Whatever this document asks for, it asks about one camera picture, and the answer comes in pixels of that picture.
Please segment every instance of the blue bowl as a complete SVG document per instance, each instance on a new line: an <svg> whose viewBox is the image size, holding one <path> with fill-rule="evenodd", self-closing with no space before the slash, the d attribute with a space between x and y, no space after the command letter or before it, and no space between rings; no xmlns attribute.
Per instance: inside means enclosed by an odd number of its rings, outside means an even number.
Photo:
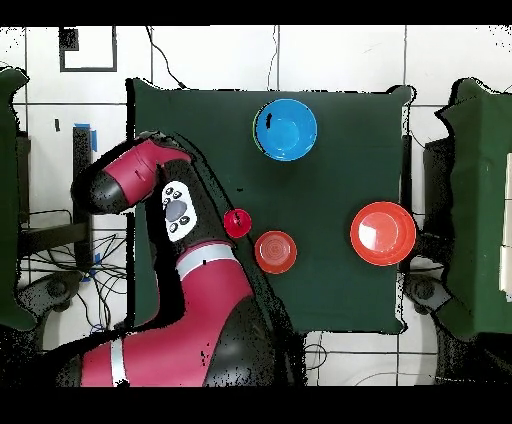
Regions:
<svg viewBox="0 0 512 424"><path fill-rule="evenodd" d="M315 144L316 119L311 109L297 100L274 100L254 118L253 136L260 150L272 159L299 159Z"/></svg>

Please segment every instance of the red bowl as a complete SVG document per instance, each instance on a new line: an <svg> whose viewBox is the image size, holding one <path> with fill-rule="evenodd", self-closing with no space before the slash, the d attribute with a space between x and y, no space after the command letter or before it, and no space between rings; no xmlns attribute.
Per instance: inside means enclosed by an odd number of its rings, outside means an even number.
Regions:
<svg viewBox="0 0 512 424"><path fill-rule="evenodd" d="M350 241L366 262L394 265L405 259L414 247L416 225L412 216L396 203L371 203L352 221Z"/></svg>
<svg viewBox="0 0 512 424"><path fill-rule="evenodd" d="M282 231L268 231L256 241L254 254L263 271L281 274L295 263L297 246L288 234Z"/></svg>

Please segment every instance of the green tablecloth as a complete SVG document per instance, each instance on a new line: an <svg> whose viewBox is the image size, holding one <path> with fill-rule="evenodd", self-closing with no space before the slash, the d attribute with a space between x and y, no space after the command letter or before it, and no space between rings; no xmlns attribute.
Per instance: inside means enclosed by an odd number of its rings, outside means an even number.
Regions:
<svg viewBox="0 0 512 424"><path fill-rule="evenodd" d="M134 80L134 87L136 133L182 134L202 151L231 202L251 214L253 240L268 230L284 231L295 240L295 265L268 276L295 330L401 331L395 318L396 267L360 259L351 247L349 227L364 205L399 200L401 114L411 99L409 87L389 94L169 91L141 80ZM294 162L266 157L252 139L255 114L277 98L305 103L318 123L315 146ZM147 243L140 242L138 231L137 294L145 296L137 301L141 310L143 303L157 301L153 284L145 284L154 277ZM140 255L144 267L137 265ZM151 309L145 308L145 319L154 315Z"/></svg>
<svg viewBox="0 0 512 424"><path fill-rule="evenodd" d="M511 333L512 303L499 290L507 154L512 152L512 95L474 79L456 87L438 116L455 140L451 173L454 252L447 287L454 296L438 318L460 339Z"/></svg>

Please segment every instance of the red plate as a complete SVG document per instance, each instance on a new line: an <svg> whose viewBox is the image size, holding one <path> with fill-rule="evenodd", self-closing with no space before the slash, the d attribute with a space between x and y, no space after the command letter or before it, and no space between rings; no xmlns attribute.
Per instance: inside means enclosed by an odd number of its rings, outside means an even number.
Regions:
<svg viewBox="0 0 512 424"><path fill-rule="evenodd" d="M393 265L405 259L414 247L416 225L412 216L396 203L371 203L352 221L350 240L366 262Z"/></svg>

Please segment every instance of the red ball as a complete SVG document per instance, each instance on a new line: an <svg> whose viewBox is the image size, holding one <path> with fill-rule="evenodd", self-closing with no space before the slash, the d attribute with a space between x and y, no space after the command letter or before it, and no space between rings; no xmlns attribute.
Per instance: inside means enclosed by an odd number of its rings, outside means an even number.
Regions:
<svg viewBox="0 0 512 424"><path fill-rule="evenodd" d="M224 214L224 228L231 238L245 236L252 226L251 216L243 209L233 209Z"/></svg>

